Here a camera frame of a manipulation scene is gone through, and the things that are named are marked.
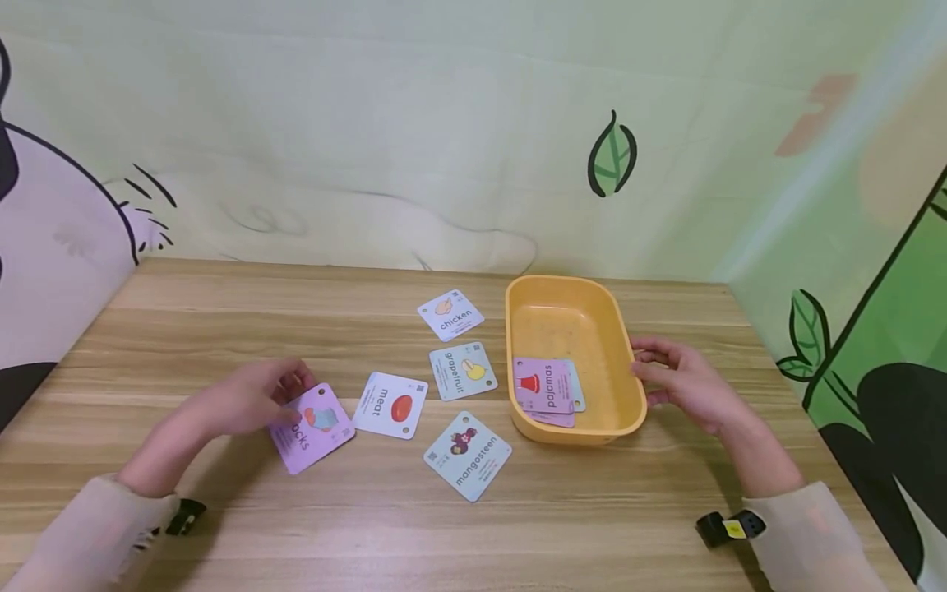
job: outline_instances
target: hand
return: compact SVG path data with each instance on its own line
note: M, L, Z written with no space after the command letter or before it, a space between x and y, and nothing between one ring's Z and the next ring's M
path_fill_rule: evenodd
M299 413L282 406L315 385L313 372L298 358L254 362L192 396L175 415L187 417L208 440L296 425Z
M762 421L694 348L663 337L633 338L632 348L634 374L661 386L648 393L648 406L674 404L711 436Z

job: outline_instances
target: beige sleeve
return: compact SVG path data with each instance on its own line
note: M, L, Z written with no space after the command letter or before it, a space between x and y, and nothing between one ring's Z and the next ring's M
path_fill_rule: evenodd
M885 592L862 541L825 483L745 499L766 530L750 541L776 592Z
M148 499L98 476L40 535L3 592L132 590L179 504L176 495Z

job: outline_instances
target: wood grain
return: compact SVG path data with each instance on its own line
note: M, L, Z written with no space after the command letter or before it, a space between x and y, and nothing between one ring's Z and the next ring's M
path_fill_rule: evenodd
M413 440L361 433L289 476L268 436L213 442L180 493L205 502L148 590L765 590L748 547L710 552L693 528L736 509L719 445L675 409L595 449L523 439L506 403L509 278L219 261L148 260L0 437L0 581L84 482L116 470L187 395L260 357L297 355L350 413L373 370L433 383L442 347L415 313L461 289L487 321L501 387L428 396ZM809 479L826 481L892 590L914 590L796 397L720 285L604 281L630 332L702 350L769 421ZM462 409L513 445L480 502L421 453Z

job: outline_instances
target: flashcard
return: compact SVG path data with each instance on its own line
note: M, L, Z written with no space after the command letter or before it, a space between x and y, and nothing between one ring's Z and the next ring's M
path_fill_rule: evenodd
M463 411L427 449L424 462L467 501L475 502L512 452L489 427Z
M418 314L444 343L483 322L483 314L459 290L421 304Z
M575 412L565 361L513 358L513 379L516 401L525 411Z
M302 422L293 427L270 428L290 475L298 475L355 437L355 426L325 383L283 406L302 416Z
M576 415L574 413L537 413L535 411L526 411L525 413L539 423L548 423L559 427L576 426Z
M496 388L496 375L479 341L431 352L431 370L442 401L454 401Z
M575 408L576 413L581 413L585 410L585 393L582 392L582 385L579 382L579 372L576 370L576 365L572 363L572 360L563 361L569 368L569 385L572 388L572 406Z
M372 372L355 410L355 427L392 438L410 440L418 427L427 397L427 383Z

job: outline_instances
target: yellow container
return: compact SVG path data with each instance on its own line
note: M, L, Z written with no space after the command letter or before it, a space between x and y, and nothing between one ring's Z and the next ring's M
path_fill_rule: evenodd
M576 365L586 410L574 428L539 423L516 402L513 358L563 358ZM507 288L510 414L530 440L601 445L631 434L645 420L645 390L615 297L591 279L523 276Z

